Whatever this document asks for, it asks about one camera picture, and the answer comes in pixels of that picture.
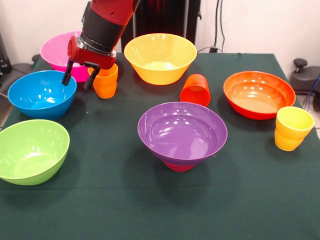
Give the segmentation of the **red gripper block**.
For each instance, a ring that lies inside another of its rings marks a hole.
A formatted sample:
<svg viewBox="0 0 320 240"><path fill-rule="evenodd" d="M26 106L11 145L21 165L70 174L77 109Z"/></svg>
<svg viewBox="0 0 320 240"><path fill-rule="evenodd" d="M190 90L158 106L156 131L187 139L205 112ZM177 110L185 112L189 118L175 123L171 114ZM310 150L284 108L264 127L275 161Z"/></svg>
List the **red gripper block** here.
<svg viewBox="0 0 320 240"><path fill-rule="evenodd" d="M87 67L88 78L83 87L85 90L89 90L96 76L99 74L100 69L110 69L116 62L117 52L98 52L89 48L87 44L80 37L72 36L67 45L68 62L64 76L61 83L67 86L72 77L73 64Z"/></svg>

